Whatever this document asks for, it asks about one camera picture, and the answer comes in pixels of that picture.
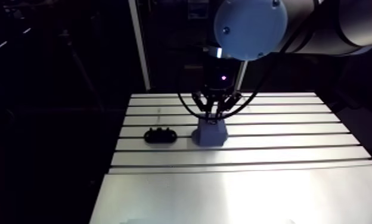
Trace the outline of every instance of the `black object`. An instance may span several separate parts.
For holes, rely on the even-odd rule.
[[[144,140],[148,143],[173,143],[178,138],[178,135],[174,130],[170,130],[169,127],[163,130],[158,127],[156,130],[150,128],[144,134]]]

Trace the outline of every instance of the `white vertical post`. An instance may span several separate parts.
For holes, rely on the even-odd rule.
[[[146,91],[149,91],[151,89],[150,78],[148,76],[147,62],[145,60],[143,39],[141,36],[139,15],[138,15],[138,9],[137,9],[138,6],[136,4],[136,1],[137,0],[128,0],[129,8],[131,9],[132,23],[133,23],[133,29],[135,32],[137,50],[139,52],[139,59],[140,59],[141,72],[143,75],[144,87]]]
[[[235,91],[239,91],[241,84],[243,83],[244,74],[246,73],[247,65],[249,61],[242,61],[240,64],[239,72],[237,73],[236,82],[235,82]]]

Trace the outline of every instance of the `aluminum table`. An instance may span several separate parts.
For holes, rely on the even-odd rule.
[[[90,223],[372,224],[371,156],[314,93],[259,94],[226,123],[201,148],[175,94],[133,94]],[[178,140],[146,144],[157,126]]]

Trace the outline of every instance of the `gray block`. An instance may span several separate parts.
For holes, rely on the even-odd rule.
[[[224,120],[210,123],[199,119],[197,129],[191,134],[196,145],[203,147],[223,146],[228,139],[228,131]]]

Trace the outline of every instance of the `dark background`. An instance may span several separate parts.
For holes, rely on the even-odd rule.
[[[23,2],[0,1],[0,223],[88,223],[129,96],[145,92],[129,5]],[[198,89],[207,21],[187,1],[138,5],[151,92],[176,92],[177,77]],[[244,91],[273,58],[249,63]],[[372,50],[285,55],[261,91],[315,91],[372,155]]]

